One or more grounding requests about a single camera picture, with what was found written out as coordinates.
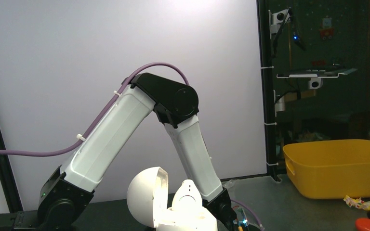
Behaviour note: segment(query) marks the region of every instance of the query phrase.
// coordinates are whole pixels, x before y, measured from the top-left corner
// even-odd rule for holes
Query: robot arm
[[[151,111],[164,124],[204,207],[232,230],[236,214],[200,132],[196,115],[198,95],[188,85],[149,73],[139,74],[131,81],[92,133],[82,138],[84,142],[71,162],[59,167],[45,183],[38,209],[40,224],[66,229],[81,214],[111,162]],[[67,210],[71,211],[68,219],[64,213]],[[61,218],[56,216],[60,211]]]

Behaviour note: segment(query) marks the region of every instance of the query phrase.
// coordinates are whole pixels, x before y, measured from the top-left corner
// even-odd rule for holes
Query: dark green wall
[[[368,0],[270,0],[272,12],[292,6],[307,51],[291,44],[292,68],[312,68],[311,61],[332,63],[340,59],[346,67],[357,68],[351,75],[339,79],[325,79],[317,96],[287,104],[287,110],[277,114],[278,121],[299,118],[331,117],[370,111],[370,74],[367,76]],[[322,40],[322,18],[331,17],[335,34],[331,40]],[[274,88],[277,94],[291,90],[276,73],[289,70],[288,28],[278,42],[277,58],[273,60]],[[307,89],[307,80],[299,81],[301,90]]]

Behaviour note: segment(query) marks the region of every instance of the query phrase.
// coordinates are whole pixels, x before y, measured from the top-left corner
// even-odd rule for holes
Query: candy wrapper
[[[349,207],[355,207],[359,209],[364,209],[369,211],[370,210],[370,201],[363,201],[361,198],[353,199],[349,196],[345,196],[344,201],[347,203]]]

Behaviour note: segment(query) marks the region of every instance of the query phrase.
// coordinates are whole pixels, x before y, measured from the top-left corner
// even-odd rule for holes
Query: white spherical robot head
[[[127,206],[141,224],[156,228],[167,209],[168,174],[160,167],[148,168],[134,177],[127,191]]]
[[[217,231],[216,218],[202,206],[202,197],[192,180],[184,180],[172,207],[168,203],[168,174],[160,167],[148,168],[131,181],[127,205],[141,224],[157,231]]]

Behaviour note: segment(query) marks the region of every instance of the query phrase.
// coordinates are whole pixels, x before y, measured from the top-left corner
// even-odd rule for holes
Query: black cable
[[[300,92],[298,90],[288,90],[286,91],[285,93],[277,96],[276,100],[275,100],[275,104],[285,95],[287,95],[288,93],[297,93],[297,99],[299,99],[298,95],[300,94]]]
[[[296,78],[297,90],[300,91],[299,78]]]
[[[272,55],[272,58],[275,58],[276,57],[277,45],[278,45],[278,38],[280,37],[281,32],[283,31],[284,25],[287,23],[287,15],[290,14],[290,12],[291,12],[291,8],[289,7],[287,9],[287,12],[284,14],[284,18],[283,18],[283,21],[281,23],[281,26],[278,29],[275,38],[273,39],[273,55]]]
[[[35,230],[40,230],[40,231],[45,231],[45,230],[47,230],[47,228],[46,228],[46,223],[42,223],[42,224],[40,224],[39,226],[37,226],[37,227],[35,228]]]
[[[295,88],[290,82],[287,81],[287,78],[284,79],[284,81],[286,82],[286,84],[288,84],[291,88],[293,88],[294,90],[297,90],[297,88]]]

